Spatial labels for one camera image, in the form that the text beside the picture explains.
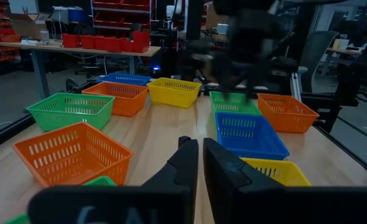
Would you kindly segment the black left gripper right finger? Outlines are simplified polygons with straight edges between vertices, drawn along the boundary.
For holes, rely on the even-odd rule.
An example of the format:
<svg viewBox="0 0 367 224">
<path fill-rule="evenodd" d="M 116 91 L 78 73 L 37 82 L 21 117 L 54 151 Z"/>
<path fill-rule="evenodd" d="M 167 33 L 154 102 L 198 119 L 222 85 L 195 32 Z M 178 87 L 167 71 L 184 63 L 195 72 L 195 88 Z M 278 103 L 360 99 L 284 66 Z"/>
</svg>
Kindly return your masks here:
<svg viewBox="0 0 367 224">
<path fill-rule="evenodd" d="M 203 165 L 216 224 L 367 224 L 367 187 L 286 187 L 211 138 Z"/>
</svg>

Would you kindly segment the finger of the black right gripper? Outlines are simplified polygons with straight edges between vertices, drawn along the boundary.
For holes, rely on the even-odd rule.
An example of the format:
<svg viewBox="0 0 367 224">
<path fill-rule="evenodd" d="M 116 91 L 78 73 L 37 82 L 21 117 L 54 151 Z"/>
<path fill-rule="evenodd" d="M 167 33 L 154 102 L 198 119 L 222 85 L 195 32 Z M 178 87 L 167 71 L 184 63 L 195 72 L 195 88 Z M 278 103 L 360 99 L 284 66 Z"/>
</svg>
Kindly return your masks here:
<svg viewBox="0 0 367 224">
<path fill-rule="evenodd" d="M 260 68 L 261 68 L 260 64 L 255 63 L 250 65 L 245 72 L 246 75 L 245 94 L 247 100 L 249 100 L 252 97 L 254 86 L 259 82 L 259 76 L 261 74 L 261 72 L 259 71 Z"/>
<path fill-rule="evenodd" d="M 219 89 L 223 94 L 228 94 L 237 83 L 234 66 L 231 60 L 226 58 L 215 59 L 215 75 L 219 84 Z"/>
</svg>

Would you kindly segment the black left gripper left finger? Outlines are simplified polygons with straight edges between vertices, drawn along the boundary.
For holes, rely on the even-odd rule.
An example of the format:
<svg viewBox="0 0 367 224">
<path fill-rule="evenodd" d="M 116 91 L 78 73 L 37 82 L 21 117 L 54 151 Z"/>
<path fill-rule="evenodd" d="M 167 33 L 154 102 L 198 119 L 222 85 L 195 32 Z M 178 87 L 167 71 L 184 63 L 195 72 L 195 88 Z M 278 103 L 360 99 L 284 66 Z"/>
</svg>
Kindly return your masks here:
<svg viewBox="0 0 367 224">
<path fill-rule="evenodd" d="M 179 137 L 178 149 L 140 186 L 59 185 L 30 200 L 31 224 L 193 224 L 198 142 Z"/>
</svg>

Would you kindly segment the green plastic slotted basket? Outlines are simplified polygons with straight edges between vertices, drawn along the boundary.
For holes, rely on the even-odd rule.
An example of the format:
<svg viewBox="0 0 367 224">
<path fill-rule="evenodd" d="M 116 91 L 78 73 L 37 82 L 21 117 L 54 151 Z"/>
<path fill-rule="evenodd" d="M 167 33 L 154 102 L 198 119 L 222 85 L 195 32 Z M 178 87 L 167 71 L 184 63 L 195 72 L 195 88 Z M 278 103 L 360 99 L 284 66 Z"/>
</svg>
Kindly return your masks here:
<svg viewBox="0 0 367 224">
<path fill-rule="evenodd" d="M 255 102 L 242 93 L 229 93 L 225 98 L 222 92 L 210 91 L 211 108 L 215 112 L 261 115 Z"/>
<path fill-rule="evenodd" d="M 111 118 L 113 96 L 56 93 L 27 108 L 43 131 L 86 122 L 102 129 Z"/>
<path fill-rule="evenodd" d="M 108 177 L 97 177 L 83 185 L 101 185 L 101 186 L 116 186 L 116 184 Z M 31 224 L 29 216 L 26 213 L 20 214 L 12 219 L 6 220 L 2 224 Z"/>
</svg>

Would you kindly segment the blue plastic slotted basket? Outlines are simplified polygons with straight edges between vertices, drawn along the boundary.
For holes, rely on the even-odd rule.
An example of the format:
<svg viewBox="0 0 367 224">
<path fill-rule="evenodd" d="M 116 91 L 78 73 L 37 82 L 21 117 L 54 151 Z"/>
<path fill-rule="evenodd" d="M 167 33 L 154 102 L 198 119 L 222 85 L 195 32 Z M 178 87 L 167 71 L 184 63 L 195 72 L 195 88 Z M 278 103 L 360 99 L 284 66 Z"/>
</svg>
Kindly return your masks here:
<svg viewBox="0 0 367 224">
<path fill-rule="evenodd" d="M 110 73 L 97 79 L 97 82 L 113 82 L 127 85 L 146 86 L 151 81 L 151 77 L 142 75 L 130 75 L 124 73 Z"/>
<path fill-rule="evenodd" d="M 218 143 L 238 157 L 282 161 L 290 155 L 263 116 L 216 112 L 215 125 Z"/>
</svg>

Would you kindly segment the orange plastic slotted basket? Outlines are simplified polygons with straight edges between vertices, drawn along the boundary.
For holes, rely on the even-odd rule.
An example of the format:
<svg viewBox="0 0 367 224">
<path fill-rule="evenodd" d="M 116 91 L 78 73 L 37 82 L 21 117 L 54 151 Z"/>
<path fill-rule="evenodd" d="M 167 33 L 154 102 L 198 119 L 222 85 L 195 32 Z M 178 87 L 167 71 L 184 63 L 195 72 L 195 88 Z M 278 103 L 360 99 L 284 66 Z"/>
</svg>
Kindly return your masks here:
<svg viewBox="0 0 367 224">
<path fill-rule="evenodd" d="M 123 185 L 132 152 L 85 122 L 47 132 L 13 145 L 43 186 L 85 184 L 101 176 Z"/>
<path fill-rule="evenodd" d="M 113 96 L 113 115 L 134 116 L 145 104 L 148 87 L 101 82 L 81 92 L 87 95 Z"/>
<path fill-rule="evenodd" d="M 258 93 L 258 108 L 275 131 L 306 133 L 319 117 L 292 96 Z"/>
</svg>

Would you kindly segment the yellow plastic slotted basket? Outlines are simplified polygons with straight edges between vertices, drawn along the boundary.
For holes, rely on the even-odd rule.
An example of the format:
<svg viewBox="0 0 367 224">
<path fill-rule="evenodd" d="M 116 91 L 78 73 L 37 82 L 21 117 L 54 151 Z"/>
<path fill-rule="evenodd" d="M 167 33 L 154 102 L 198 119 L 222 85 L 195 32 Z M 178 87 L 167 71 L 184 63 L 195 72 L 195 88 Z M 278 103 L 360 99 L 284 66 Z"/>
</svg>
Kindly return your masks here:
<svg viewBox="0 0 367 224">
<path fill-rule="evenodd" d="M 171 78 L 158 78 L 147 84 L 151 101 L 188 108 L 197 99 L 201 83 Z"/>
<path fill-rule="evenodd" d="M 241 157 L 241 159 L 282 185 L 288 187 L 311 186 L 311 183 L 301 169 L 291 161 L 254 159 L 247 157 Z"/>
</svg>

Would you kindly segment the metal shelf rack red bins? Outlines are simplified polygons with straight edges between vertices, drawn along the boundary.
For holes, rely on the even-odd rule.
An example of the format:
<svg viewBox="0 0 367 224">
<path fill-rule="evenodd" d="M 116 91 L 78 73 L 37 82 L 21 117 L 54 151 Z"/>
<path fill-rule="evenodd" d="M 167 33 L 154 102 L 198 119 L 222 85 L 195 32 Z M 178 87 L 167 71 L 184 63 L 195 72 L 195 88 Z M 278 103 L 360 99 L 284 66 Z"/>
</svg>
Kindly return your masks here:
<svg viewBox="0 0 367 224">
<path fill-rule="evenodd" d="M 156 18 L 157 0 L 91 0 L 93 26 L 99 29 L 129 30 L 139 24 L 150 30 Z"/>
</svg>

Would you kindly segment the grey office chair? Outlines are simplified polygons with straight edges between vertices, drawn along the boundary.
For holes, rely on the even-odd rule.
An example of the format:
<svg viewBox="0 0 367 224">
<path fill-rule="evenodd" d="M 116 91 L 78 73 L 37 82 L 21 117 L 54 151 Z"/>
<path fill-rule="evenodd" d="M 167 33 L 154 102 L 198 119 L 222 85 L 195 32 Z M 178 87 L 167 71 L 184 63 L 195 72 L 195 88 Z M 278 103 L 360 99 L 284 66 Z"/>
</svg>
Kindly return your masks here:
<svg viewBox="0 0 367 224">
<path fill-rule="evenodd" d="M 299 62 L 301 92 L 312 93 L 314 76 L 330 44 L 339 33 L 332 30 L 316 31 L 307 37 Z"/>
</svg>

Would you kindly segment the red plastic storage bin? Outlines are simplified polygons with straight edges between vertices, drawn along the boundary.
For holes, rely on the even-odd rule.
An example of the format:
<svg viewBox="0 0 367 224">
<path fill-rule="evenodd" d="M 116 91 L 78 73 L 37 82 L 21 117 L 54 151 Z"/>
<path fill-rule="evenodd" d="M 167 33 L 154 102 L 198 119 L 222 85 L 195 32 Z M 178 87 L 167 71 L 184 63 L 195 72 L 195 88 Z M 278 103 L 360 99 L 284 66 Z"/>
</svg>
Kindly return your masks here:
<svg viewBox="0 0 367 224">
<path fill-rule="evenodd" d="M 80 38 L 78 35 L 62 34 L 62 42 L 65 48 L 79 48 Z"/>
<path fill-rule="evenodd" d="M 134 52 L 144 53 L 149 50 L 150 46 L 149 31 L 133 31 L 132 40 L 134 42 Z"/>
<path fill-rule="evenodd" d="M 95 47 L 96 37 L 93 35 L 81 35 L 80 42 L 83 49 L 96 49 Z"/>
<path fill-rule="evenodd" d="M 134 42 L 127 38 L 120 38 L 120 50 L 122 52 L 134 52 Z"/>
<path fill-rule="evenodd" d="M 120 52 L 121 40 L 115 37 L 95 36 L 95 49 L 108 52 Z"/>
</svg>

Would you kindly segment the white plastic cup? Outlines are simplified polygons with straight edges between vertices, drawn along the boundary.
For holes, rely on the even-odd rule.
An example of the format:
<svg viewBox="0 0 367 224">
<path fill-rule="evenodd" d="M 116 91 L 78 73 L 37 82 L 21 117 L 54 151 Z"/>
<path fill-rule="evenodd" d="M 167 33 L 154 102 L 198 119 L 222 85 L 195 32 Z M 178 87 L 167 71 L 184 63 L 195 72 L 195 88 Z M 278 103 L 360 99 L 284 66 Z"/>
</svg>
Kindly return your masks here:
<svg viewBox="0 0 367 224">
<path fill-rule="evenodd" d="M 40 30 L 39 34 L 40 34 L 40 38 L 42 40 L 42 43 L 45 44 L 45 45 L 49 45 L 49 43 L 50 43 L 49 31 L 48 30 Z"/>
</svg>

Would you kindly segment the brown cardboard box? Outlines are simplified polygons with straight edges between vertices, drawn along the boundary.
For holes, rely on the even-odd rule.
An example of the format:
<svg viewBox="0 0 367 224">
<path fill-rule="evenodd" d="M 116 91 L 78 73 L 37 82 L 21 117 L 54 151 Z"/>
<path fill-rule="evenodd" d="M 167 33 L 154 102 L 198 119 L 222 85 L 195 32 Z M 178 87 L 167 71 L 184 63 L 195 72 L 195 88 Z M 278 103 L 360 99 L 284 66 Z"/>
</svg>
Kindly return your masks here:
<svg viewBox="0 0 367 224">
<path fill-rule="evenodd" d="M 23 37 L 41 39 L 40 31 L 47 30 L 46 20 L 50 14 L 10 14 L 12 28 L 15 33 Z"/>
</svg>

